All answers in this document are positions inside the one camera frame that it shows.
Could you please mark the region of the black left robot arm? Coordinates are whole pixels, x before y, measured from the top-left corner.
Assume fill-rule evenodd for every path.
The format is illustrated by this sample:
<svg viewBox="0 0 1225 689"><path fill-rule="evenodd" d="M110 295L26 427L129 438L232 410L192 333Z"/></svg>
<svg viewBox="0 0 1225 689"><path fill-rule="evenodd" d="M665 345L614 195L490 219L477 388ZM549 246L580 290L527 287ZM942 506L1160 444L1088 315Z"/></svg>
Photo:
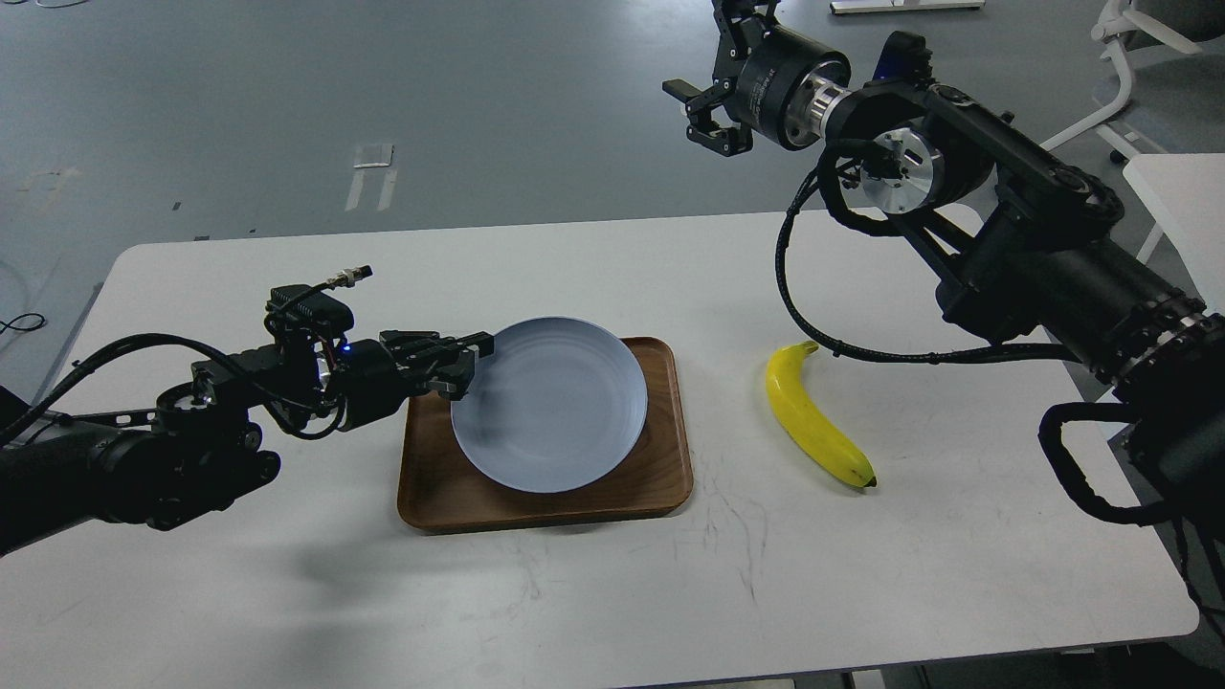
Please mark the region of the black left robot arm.
<svg viewBox="0 0 1225 689"><path fill-rule="evenodd" d="M228 509L281 470L251 409L267 411L289 436L318 440L390 417L417 396L461 400L478 362L494 353L494 336L386 330L349 340L353 313L331 293L371 272L272 288L263 319L272 341L263 347L225 354L183 336L137 333L75 362L39 402L4 389L2 553L88 521L170 531ZM192 349L200 360L149 409L54 409L100 367L153 347Z"/></svg>

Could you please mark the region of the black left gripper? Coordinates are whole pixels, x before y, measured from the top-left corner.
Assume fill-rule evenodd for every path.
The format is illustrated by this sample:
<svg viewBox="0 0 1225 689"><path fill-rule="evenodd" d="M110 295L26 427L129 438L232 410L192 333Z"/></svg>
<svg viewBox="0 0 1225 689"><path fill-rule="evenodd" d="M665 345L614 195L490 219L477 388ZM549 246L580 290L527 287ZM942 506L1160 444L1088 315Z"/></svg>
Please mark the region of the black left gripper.
<svg viewBox="0 0 1225 689"><path fill-rule="evenodd" d="M459 356L463 349L477 349L477 356ZM477 379L479 358L492 354L494 349L494 336L484 331L454 337L436 331L383 330L379 341L342 345L331 376L331 385L345 406L341 432L355 432L393 416L408 398L426 395L447 401L464 398ZM421 365L448 357L456 358Z"/></svg>

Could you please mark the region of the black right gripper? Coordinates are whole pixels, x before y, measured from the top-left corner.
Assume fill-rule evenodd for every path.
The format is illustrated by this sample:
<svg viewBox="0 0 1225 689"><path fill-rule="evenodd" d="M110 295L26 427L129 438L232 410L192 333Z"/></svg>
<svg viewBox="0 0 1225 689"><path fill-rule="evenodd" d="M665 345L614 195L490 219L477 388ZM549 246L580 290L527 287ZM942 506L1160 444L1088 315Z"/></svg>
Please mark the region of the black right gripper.
<svg viewBox="0 0 1225 689"><path fill-rule="evenodd" d="M849 58L809 36L777 25L779 1L712 1L718 31L717 60L744 60L737 78L715 78L707 89L668 78L662 92L682 103L691 143L723 157L753 148L752 131L788 151L817 143L813 92L823 83L845 87ZM714 110L733 101L734 126L715 121Z"/></svg>

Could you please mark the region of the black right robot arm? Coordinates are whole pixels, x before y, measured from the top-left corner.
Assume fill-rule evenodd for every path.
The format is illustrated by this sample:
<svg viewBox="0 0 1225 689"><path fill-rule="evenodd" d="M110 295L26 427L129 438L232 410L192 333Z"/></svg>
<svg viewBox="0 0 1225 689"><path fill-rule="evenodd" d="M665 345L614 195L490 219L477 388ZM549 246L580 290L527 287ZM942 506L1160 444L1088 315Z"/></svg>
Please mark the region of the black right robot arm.
<svg viewBox="0 0 1225 689"><path fill-rule="evenodd" d="M1114 402L1058 403L1038 423L1054 474L1080 511L1169 523L1181 571L1193 527L1223 581L1223 318L1118 246L1125 205L933 75L922 36L888 36L871 78L842 51L786 28L774 1L715 1L710 83L662 82L692 143L731 157L755 135L788 151L822 143L785 210L774 277L793 322L835 356L897 365L1060 359ZM793 302L793 224L820 195L842 227L902 238L937 276L944 318L982 347L894 353L835 340Z"/></svg>

